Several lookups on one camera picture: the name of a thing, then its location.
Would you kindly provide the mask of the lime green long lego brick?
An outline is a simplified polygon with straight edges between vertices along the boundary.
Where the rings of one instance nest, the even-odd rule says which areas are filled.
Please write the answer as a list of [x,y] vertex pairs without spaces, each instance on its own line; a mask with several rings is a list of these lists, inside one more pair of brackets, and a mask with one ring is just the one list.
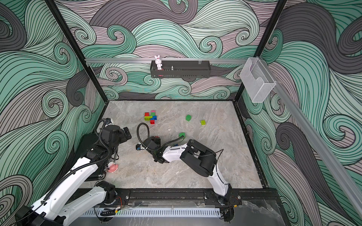
[[145,116],[144,119],[145,119],[146,121],[150,121],[150,120],[153,119],[153,116]]

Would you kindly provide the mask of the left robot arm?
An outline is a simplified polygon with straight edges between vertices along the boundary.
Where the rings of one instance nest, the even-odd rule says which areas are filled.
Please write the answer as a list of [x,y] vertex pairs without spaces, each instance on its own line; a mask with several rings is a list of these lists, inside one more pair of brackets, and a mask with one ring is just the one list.
[[68,226],[88,209],[112,205],[119,200],[116,188],[106,181],[99,182],[89,192],[72,202],[71,196],[97,171],[103,172],[117,148],[132,138],[127,127],[105,125],[99,134],[87,135],[81,142],[80,158],[69,172],[31,207],[23,206],[15,214],[15,226]]

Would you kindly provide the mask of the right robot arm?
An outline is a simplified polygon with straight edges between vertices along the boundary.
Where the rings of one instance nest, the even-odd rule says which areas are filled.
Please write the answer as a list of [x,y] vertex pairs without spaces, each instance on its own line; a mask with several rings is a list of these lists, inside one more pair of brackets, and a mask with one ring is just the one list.
[[221,174],[217,154],[212,149],[194,139],[181,146],[161,145],[159,137],[148,137],[137,148],[149,152],[157,163],[184,162],[194,172],[208,179],[219,203],[229,204],[232,187]]

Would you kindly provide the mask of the black flat pad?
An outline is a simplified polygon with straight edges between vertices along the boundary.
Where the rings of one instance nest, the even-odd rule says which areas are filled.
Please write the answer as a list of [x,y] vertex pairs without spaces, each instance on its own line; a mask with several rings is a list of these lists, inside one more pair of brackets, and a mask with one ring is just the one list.
[[105,159],[108,156],[106,160],[94,164],[98,168],[86,181],[104,180],[106,177],[106,168],[112,155],[109,155],[108,149],[103,145],[109,146],[109,142],[105,140],[103,132],[101,137],[103,142],[100,142],[99,135],[95,133],[84,135],[76,151],[76,158],[85,157],[90,160],[90,163]]

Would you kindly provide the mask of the pink white small toy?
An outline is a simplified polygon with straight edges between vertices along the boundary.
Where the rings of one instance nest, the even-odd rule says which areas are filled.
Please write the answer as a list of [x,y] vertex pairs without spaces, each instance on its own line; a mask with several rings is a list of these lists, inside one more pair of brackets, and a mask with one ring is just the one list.
[[115,162],[110,162],[107,166],[107,172],[108,173],[114,173],[118,170],[118,164]]

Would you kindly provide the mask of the white rabbit figurine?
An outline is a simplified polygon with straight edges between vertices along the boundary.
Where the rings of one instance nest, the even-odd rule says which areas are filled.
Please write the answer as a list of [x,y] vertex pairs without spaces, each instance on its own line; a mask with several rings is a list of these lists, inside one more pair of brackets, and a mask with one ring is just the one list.
[[162,66],[162,59],[160,58],[160,55],[155,56],[155,64],[157,66],[157,70],[163,70]]

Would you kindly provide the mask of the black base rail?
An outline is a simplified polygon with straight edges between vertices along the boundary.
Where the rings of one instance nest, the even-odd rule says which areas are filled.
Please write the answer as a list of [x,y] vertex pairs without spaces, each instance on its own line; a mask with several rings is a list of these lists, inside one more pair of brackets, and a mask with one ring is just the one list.
[[243,201],[259,205],[263,203],[281,205],[281,200],[276,189],[239,189],[230,191],[229,198],[222,202],[211,188],[117,188],[118,194],[115,202],[111,206],[136,205],[142,201],[150,202],[173,202],[192,201],[205,205],[241,205]]

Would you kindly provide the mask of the black wall shelf tray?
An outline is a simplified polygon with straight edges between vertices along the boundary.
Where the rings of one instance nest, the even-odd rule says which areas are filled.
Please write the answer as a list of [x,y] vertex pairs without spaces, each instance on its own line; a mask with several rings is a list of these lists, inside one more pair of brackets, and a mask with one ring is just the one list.
[[157,69],[155,60],[151,62],[150,73],[153,78],[208,78],[211,74],[209,61],[162,61],[161,70]]

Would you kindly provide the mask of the clear plastic wall box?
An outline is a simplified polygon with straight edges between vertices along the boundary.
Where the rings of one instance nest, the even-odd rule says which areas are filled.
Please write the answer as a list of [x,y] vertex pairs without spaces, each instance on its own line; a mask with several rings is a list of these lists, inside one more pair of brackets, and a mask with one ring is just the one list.
[[276,85],[268,64],[258,57],[247,59],[240,78],[252,103],[263,103]]

